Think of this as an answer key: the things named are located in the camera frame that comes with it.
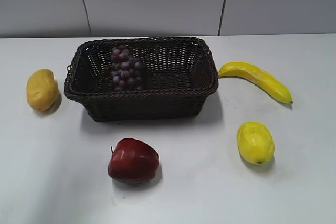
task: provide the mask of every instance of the red apple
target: red apple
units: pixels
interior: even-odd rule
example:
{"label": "red apple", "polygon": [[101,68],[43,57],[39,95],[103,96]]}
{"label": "red apple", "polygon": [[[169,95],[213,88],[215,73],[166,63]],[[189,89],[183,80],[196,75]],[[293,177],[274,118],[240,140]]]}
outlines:
{"label": "red apple", "polygon": [[140,183],[155,177],[159,155],[144,142],[124,138],[112,152],[108,169],[111,178],[125,183]]}

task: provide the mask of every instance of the wicker basket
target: wicker basket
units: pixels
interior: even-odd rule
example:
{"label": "wicker basket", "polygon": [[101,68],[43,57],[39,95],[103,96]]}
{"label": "wicker basket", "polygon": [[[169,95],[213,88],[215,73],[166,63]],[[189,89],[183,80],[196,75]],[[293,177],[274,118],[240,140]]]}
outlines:
{"label": "wicker basket", "polygon": [[[104,72],[111,50],[127,45],[145,63],[142,91],[113,91]],[[216,92],[218,74],[207,44],[198,38],[96,40],[82,44],[68,66],[64,95],[81,103],[95,121],[196,116]]]}

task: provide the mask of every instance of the yellow lemon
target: yellow lemon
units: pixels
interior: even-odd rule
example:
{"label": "yellow lemon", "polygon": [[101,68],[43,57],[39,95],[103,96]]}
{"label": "yellow lemon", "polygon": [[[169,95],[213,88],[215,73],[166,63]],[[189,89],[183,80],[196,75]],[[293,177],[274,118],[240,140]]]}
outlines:
{"label": "yellow lemon", "polygon": [[275,146],[271,133],[261,123],[244,123],[237,133],[238,148],[243,158],[252,164],[262,165],[273,157]]}
{"label": "yellow lemon", "polygon": [[51,70],[41,69],[30,76],[27,83],[27,101],[34,110],[47,110],[58,96],[58,87]]}

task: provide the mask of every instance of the grape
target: grape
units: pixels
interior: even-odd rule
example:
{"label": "grape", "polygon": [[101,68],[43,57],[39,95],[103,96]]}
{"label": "grape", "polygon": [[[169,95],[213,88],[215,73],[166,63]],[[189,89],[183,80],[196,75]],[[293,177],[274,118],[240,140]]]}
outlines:
{"label": "grape", "polygon": [[130,65],[130,67],[133,68],[135,63],[136,63],[136,60],[131,56],[131,57],[128,58],[128,63]]}
{"label": "grape", "polygon": [[115,90],[116,90],[116,92],[120,92],[120,91],[123,91],[123,90],[124,90],[124,88],[123,88],[123,87],[121,87],[121,86],[117,86]]}
{"label": "grape", "polygon": [[114,83],[114,85],[118,85],[119,84],[119,81],[120,81],[120,77],[119,76],[114,76],[113,77],[113,83]]}
{"label": "grape", "polygon": [[126,81],[131,77],[131,75],[128,71],[123,71],[121,73],[120,77],[121,77],[122,80]]}
{"label": "grape", "polygon": [[122,52],[125,52],[126,54],[130,54],[129,50],[128,49],[123,49]]}
{"label": "grape", "polygon": [[124,61],[124,62],[121,64],[121,69],[122,69],[122,70],[129,70],[129,69],[130,69],[130,65],[128,64],[127,61]]}
{"label": "grape", "polygon": [[131,77],[136,77],[135,70],[133,68],[131,68],[129,70],[129,73],[130,73]]}
{"label": "grape", "polygon": [[118,75],[118,72],[117,71],[113,71],[112,72],[112,77],[115,77],[115,76],[117,76]]}
{"label": "grape", "polygon": [[120,56],[121,61],[127,61],[128,60],[128,54],[126,54],[125,52],[120,53],[119,56]]}
{"label": "grape", "polygon": [[137,85],[141,85],[142,84],[143,79],[142,79],[141,76],[138,76],[135,80],[137,82]]}
{"label": "grape", "polygon": [[133,77],[131,77],[130,79],[127,80],[127,85],[132,88],[133,86],[135,86],[135,79]]}
{"label": "grape", "polygon": [[136,62],[136,63],[134,64],[134,68],[135,68],[137,71],[142,71],[142,70],[144,69],[144,64],[138,61],[138,62]]}
{"label": "grape", "polygon": [[114,70],[118,71],[120,69],[120,64],[119,63],[114,63]]}
{"label": "grape", "polygon": [[121,61],[120,55],[112,55],[112,61],[118,63]]}
{"label": "grape", "polygon": [[104,72],[110,73],[111,72],[111,67],[110,66],[104,66]]}
{"label": "grape", "polygon": [[118,49],[118,48],[116,48],[116,49],[113,50],[113,54],[115,54],[115,55],[118,55],[120,53],[121,53],[121,50]]}
{"label": "grape", "polygon": [[125,88],[126,87],[126,82],[123,81],[123,80],[120,80],[119,81],[119,86],[122,87],[122,88]]}

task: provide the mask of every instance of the banana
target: banana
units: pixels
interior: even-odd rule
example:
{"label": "banana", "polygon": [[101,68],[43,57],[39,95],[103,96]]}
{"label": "banana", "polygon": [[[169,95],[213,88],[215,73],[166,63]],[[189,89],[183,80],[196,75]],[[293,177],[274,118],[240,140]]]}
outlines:
{"label": "banana", "polygon": [[275,100],[292,104],[293,99],[289,90],[272,75],[252,64],[244,62],[230,62],[223,65],[219,77],[240,77],[246,79],[268,93]]}

